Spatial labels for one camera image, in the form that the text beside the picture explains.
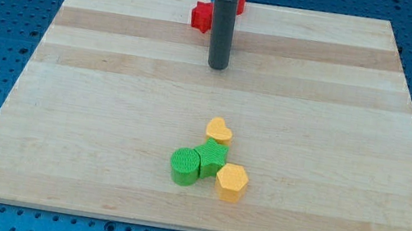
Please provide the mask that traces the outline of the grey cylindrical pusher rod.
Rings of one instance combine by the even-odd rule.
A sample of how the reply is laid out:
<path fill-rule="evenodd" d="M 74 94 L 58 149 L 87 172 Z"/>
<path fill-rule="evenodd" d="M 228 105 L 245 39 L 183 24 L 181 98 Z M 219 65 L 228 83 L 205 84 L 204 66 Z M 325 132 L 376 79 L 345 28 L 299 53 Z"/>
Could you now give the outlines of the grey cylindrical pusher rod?
<path fill-rule="evenodd" d="M 214 70 L 225 70 L 233 39 L 238 0 L 214 0 L 208 64 Z"/>

